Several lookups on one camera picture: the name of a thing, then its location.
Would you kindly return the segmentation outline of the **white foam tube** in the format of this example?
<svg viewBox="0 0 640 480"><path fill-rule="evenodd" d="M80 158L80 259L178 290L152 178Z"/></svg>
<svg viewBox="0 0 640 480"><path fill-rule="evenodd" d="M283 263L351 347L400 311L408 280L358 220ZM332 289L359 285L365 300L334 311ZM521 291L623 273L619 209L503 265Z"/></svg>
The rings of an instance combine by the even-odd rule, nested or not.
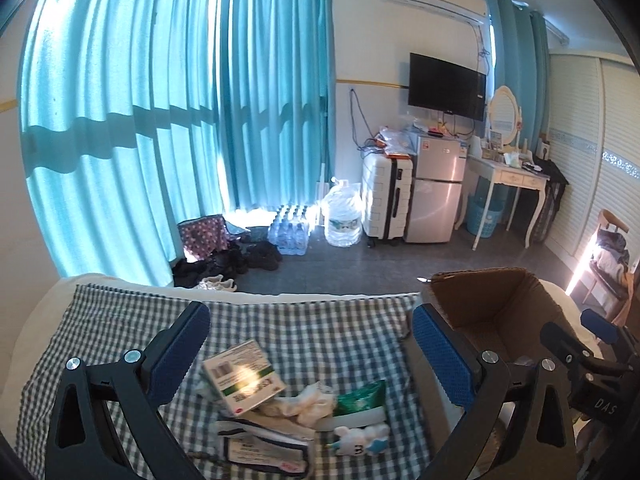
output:
<svg viewBox="0 0 640 480"><path fill-rule="evenodd" d="M335 415L319 419L314 425L314 430L319 432L333 432L338 427L364 428L386 422L386 411L382 406L370 408L370 410L350 413L346 415Z"/></svg>

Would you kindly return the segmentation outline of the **green white medicine box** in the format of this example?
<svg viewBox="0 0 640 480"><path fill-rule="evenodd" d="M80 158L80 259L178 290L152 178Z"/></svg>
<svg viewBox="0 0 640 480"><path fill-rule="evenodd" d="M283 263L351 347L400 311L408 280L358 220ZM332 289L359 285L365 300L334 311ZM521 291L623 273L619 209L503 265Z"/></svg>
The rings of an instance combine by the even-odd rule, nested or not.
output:
<svg viewBox="0 0 640 480"><path fill-rule="evenodd" d="M224 408L234 417L254 410L286 388L255 339L205 360L202 367Z"/></svg>

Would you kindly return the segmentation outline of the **navy white foil pouch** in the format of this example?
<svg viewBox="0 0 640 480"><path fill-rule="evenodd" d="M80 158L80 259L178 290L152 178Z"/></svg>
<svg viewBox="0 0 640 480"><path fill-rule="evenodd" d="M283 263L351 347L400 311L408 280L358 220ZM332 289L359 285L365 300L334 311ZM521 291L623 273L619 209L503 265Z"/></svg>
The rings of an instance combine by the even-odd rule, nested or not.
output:
<svg viewBox="0 0 640 480"><path fill-rule="evenodd" d="M286 418L221 417L214 431L217 452L230 464L296 479L314 469L316 432Z"/></svg>

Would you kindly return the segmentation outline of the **white bunny plush toy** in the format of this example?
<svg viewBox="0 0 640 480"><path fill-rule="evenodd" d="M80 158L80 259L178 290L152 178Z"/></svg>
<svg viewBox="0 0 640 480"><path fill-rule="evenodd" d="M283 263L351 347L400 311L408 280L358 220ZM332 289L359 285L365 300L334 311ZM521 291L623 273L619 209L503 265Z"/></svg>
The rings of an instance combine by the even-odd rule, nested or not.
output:
<svg viewBox="0 0 640 480"><path fill-rule="evenodd" d="M339 456L375 456L385 452L390 442L390 426L378 424L364 428L337 427L336 440L326 447Z"/></svg>

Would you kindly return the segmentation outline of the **wooden chair with clothes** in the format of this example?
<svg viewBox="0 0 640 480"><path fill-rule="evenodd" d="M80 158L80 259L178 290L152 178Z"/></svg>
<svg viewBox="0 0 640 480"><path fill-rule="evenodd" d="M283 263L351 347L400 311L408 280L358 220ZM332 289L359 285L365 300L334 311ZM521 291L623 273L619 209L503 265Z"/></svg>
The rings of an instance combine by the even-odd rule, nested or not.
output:
<svg viewBox="0 0 640 480"><path fill-rule="evenodd" d="M582 303L600 286L608 295L610 306L603 307L606 317L612 320L620 314L634 292L634 272L630 268L630 255L625 235L629 226L607 209L598 213L592 248L587 250L588 275L591 278Z"/></svg>

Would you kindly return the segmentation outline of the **green plastic packet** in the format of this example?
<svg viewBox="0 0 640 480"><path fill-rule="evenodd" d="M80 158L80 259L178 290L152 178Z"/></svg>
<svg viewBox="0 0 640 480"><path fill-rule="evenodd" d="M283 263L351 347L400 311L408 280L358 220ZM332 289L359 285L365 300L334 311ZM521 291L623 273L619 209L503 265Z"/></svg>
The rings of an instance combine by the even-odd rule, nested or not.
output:
<svg viewBox="0 0 640 480"><path fill-rule="evenodd" d="M380 379L348 393L339 394L336 398L333 415L345 416L375 408L384 408L385 403L386 380Z"/></svg>

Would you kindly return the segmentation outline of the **pile of black shoes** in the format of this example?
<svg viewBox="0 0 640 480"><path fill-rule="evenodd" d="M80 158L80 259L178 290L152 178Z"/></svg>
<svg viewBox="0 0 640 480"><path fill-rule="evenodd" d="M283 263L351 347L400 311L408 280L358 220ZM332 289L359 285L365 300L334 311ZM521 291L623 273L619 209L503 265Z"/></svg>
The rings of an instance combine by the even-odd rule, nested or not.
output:
<svg viewBox="0 0 640 480"><path fill-rule="evenodd" d="M232 243L221 252L212 252L204 260L187 262L178 260L172 267L175 287L235 292L236 278L250 269L275 271L279 269L282 255L273 244L262 240L258 243Z"/></svg>

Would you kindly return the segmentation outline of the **polka dot fabric bag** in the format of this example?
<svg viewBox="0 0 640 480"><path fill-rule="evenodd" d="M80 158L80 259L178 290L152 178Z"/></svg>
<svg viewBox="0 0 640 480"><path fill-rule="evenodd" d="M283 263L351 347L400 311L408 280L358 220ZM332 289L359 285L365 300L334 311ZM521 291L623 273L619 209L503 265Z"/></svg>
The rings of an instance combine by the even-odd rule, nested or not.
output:
<svg viewBox="0 0 640 480"><path fill-rule="evenodd" d="M221 214L180 222L178 232L187 262L205 260L230 246L227 223Z"/></svg>

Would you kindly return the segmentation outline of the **white louvered wardrobe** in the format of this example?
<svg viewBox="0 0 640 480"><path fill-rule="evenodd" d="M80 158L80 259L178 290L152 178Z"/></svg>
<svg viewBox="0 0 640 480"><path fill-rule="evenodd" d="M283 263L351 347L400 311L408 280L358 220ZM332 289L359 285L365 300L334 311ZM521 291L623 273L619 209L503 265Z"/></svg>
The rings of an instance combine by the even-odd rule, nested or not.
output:
<svg viewBox="0 0 640 480"><path fill-rule="evenodd" d="M629 228L639 255L639 75L628 64L582 54L550 55L548 137L570 185L546 245L575 269L607 209Z"/></svg>

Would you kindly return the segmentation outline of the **pack of water bottles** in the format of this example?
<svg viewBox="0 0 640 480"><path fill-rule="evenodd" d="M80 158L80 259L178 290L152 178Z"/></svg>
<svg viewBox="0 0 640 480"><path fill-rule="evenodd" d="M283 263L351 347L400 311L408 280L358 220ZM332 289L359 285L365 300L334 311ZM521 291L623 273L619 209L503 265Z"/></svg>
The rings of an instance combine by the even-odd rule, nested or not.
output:
<svg viewBox="0 0 640 480"><path fill-rule="evenodd" d="M274 216L267 232L268 242L282 256L304 256L318 223L317 205L283 205Z"/></svg>

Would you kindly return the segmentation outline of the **oval white vanity mirror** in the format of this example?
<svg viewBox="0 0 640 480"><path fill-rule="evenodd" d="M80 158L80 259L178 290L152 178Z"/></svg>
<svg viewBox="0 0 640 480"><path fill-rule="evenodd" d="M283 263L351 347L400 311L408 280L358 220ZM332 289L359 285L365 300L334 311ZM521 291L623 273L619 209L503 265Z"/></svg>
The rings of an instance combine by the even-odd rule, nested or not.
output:
<svg viewBox="0 0 640 480"><path fill-rule="evenodd" d="M513 142L521 128L521 107L508 86L500 86L488 105L489 142L503 148Z"/></svg>

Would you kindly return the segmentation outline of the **white hard suitcase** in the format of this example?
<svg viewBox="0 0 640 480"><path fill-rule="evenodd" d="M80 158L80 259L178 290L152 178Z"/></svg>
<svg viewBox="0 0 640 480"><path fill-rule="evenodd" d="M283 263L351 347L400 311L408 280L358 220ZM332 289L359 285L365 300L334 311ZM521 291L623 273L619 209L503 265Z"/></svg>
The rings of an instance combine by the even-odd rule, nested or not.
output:
<svg viewBox="0 0 640 480"><path fill-rule="evenodd" d="M410 158L370 153L362 161L362 228L367 243L396 242L404 237L411 194Z"/></svg>

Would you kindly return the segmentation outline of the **large clear water jug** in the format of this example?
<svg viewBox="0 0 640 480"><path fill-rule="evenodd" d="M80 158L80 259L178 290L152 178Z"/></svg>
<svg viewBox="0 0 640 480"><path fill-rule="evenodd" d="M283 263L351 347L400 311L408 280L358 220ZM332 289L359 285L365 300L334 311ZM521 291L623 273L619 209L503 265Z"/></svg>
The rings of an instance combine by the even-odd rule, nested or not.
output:
<svg viewBox="0 0 640 480"><path fill-rule="evenodd" d="M346 248L360 240L362 200L360 184L346 179L332 179L332 186L320 203L326 241Z"/></svg>

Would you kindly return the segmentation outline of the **teal curtain right of window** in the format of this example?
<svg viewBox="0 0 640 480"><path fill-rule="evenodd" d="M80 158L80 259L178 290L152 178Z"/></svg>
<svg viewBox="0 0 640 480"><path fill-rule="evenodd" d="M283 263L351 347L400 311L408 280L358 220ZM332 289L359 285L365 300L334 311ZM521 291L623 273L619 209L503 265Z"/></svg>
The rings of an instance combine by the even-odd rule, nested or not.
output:
<svg viewBox="0 0 640 480"><path fill-rule="evenodd" d="M334 174L332 0L216 0L220 151L234 209L312 205Z"/></svg>

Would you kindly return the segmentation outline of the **black wall television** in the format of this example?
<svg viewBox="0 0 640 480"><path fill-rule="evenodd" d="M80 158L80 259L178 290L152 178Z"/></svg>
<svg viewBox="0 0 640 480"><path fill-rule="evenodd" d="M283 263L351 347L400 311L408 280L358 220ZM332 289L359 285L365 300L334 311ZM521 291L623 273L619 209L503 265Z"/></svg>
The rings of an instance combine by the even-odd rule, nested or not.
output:
<svg viewBox="0 0 640 480"><path fill-rule="evenodd" d="M464 66L411 53L408 104L480 122L486 103L486 75Z"/></svg>

